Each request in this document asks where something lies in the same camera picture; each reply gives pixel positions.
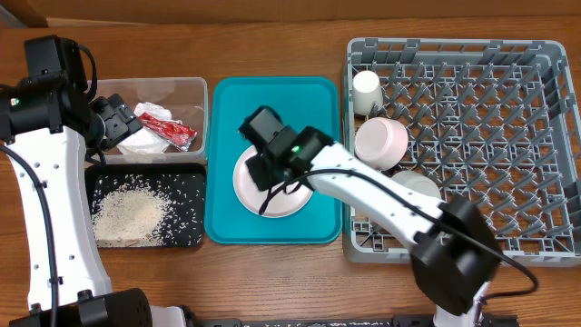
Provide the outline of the white tissue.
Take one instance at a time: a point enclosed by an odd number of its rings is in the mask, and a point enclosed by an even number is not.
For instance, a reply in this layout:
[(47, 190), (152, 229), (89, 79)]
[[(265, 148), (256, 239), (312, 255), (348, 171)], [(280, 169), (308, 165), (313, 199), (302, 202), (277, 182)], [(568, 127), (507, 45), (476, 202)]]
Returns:
[[(158, 120), (171, 121), (172, 113), (164, 107), (149, 102), (138, 103), (134, 110), (136, 116), (148, 114)], [(158, 134), (143, 127), (117, 145), (122, 154), (163, 154), (170, 143)]]

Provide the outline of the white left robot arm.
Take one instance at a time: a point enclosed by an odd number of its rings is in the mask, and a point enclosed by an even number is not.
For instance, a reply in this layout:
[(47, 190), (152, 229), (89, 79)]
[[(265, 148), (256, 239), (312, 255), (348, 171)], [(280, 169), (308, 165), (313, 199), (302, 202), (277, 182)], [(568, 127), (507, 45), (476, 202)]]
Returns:
[(15, 169), (31, 261), (29, 313), (13, 326), (193, 326), (183, 306), (115, 292), (97, 251), (85, 190), (87, 145), (103, 137), (92, 87), (27, 78), (1, 93), (1, 150)]

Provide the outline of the pink shallow bowl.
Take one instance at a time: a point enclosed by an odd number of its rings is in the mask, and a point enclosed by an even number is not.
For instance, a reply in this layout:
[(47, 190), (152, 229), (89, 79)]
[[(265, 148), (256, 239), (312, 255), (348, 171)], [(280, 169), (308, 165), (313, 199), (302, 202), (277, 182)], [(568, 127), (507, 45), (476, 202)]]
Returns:
[(399, 121), (375, 117), (355, 133), (355, 154), (374, 169), (385, 171), (396, 166), (408, 149), (409, 134)]

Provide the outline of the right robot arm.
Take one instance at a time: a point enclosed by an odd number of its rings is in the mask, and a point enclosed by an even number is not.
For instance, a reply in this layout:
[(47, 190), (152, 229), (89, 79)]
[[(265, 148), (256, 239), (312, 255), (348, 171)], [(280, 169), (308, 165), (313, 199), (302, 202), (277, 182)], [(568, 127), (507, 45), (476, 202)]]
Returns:
[(437, 310), (436, 326), (476, 326), (501, 250), (480, 210), (461, 196), (445, 203), (412, 191), (356, 159), (318, 129), (241, 127), (258, 154), (251, 179), (267, 197), (294, 183), (364, 213), (409, 251), (414, 279)]

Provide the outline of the white cup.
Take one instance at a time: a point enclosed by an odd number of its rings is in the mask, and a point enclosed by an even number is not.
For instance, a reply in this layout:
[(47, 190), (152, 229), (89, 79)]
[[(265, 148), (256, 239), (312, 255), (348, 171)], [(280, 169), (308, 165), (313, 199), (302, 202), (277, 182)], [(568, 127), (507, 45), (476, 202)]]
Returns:
[(352, 80), (353, 111), (368, 116), (373, 107), (383, 105), (383, 93), (379, 76), (372, 71), (361, 71)]

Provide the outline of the pink plate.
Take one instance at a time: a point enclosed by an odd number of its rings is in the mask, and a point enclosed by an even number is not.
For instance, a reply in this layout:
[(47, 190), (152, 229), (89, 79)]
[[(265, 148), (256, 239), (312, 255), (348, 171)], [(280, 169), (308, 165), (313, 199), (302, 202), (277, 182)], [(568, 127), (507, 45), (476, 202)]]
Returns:
[[(241, 204), (258, 214), (259, 210), (267, 198), (266, 191), (260, 191), (253, 180), (245, 162), (257, 154), (253, 145), (248, 147), (238, 159), (233, 171), (233, 188)], [(301, 186), (296, 192), (292, 190), (298, 183), (286, 187), (287, 193), (281, 191), (275, 195), (268, 203), (263, 216), (268, 218), (282, 218), (298, 212), (312, 197), (313, 191), (306, 186)]]

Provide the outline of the red snack wrapper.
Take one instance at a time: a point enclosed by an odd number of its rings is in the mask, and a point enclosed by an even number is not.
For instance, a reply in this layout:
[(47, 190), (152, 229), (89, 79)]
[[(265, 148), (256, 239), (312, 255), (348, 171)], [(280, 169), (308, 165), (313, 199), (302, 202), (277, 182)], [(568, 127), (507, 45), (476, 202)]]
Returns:
[(197, 136), (197, 131), (190, 126), (174, 121), (160, 120), (147, 113), (141, 114), (138, 119), (144, 127), (161, 136), (162, 139), (182, 152), (189, 150)]

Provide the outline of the grey bowl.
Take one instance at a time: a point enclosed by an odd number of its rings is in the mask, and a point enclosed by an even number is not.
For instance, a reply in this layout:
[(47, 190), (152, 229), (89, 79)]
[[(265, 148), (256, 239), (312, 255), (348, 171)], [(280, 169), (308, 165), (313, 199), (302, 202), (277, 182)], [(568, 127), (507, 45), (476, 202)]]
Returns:
[(393, 174), (391, 179), (414, 192), (442, 199), (438, 186), (422, 174), (413, 171), (401, 171)]

